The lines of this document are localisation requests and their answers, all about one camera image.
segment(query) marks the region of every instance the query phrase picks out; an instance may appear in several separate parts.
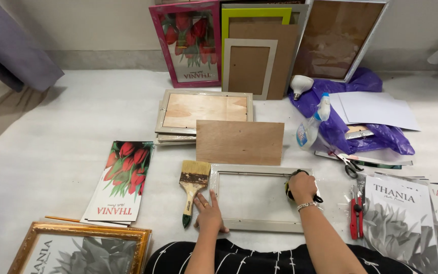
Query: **red box cutter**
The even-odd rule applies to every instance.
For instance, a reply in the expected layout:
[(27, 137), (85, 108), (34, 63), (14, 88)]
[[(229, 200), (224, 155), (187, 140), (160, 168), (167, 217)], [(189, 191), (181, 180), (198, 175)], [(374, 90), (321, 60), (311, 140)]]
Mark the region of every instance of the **red box cutter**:
[(352, 199), (351, 199), (351, 238), (353, 240), (363, 237), (362, 234), (362, 202), (361, 196), (359, 196), (358, 187), (352, 186)]

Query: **hand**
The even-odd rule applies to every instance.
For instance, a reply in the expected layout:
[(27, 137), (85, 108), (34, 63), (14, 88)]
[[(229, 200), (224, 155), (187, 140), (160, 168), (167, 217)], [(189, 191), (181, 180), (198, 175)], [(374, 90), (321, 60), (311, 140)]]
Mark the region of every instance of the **hand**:
[(200, 212), (195, 221), (194, 227), (200, 226), (200, 230), (211, 230), (215, 233), (229, 233), (229, 229), (224, 226), (222, 221), (221, 211), (217, 204), (217, 197), (214, 190), (210, 190), (211, 203), (209, 204), (202, 194), (197, 194), (197, 198), (194, 199), (194, 204), (197, 206)]
[(288, 185), (297, 205), (313, 202), (313, 196), (317, 193), (315, 177), (299, 172), (290, 178)]

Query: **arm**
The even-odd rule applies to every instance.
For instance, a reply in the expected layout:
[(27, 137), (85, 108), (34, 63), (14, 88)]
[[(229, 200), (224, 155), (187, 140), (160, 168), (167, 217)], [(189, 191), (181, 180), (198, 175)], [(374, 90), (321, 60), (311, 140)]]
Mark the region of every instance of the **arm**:
[(214, 274), (214, 255), (216, 239), (219, 231), (228, 233), (229, 229), (222, 223), (221, 211), (217, 204), (216, 194), (210, 190), (211, 204), (202, 194), (194, 199), (200, 214), (194, 227), (200, 227), (197, 243), (187, 264), (185, 274)]
[[(289, 181), (289, 187), (298, 205), (312, 202), (317, 192), (315, 178), (300, 172)], [(319, 274), (367, 273), (336, 230), (315, 206), (300, 210), (308, 254)]]

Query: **lime green photo frame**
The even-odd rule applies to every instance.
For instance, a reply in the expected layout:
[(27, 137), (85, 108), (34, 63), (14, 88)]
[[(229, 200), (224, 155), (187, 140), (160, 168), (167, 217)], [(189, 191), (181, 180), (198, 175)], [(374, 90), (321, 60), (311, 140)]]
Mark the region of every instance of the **lime green photo frame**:
[(282, 24), (290, 22), (291, 8), (250, 8), (250, 9), (222, 9), (222, 63), (224, 64), (224, 40), (229, 38), (229, 18), (233, 17), (282, 17)]

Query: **silver bracelet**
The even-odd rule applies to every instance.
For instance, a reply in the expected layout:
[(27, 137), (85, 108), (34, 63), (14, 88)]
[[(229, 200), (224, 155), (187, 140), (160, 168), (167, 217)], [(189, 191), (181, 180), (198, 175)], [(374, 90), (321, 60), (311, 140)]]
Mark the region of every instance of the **silver bracelet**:
[(297, 207), (297, 210), (300, 211), (302, 208), (305, 208), (305, 207), (307, 207), (307, 206), (311, 206), (311, 205), (317, 206), (318, 204), (319, 204), (319, 203), (317, 203), (317, 202), (308, 202), (308, 203), (305, 203), (305, 204), (301, 204), (301, 205), (299, 205), (299, 206)]

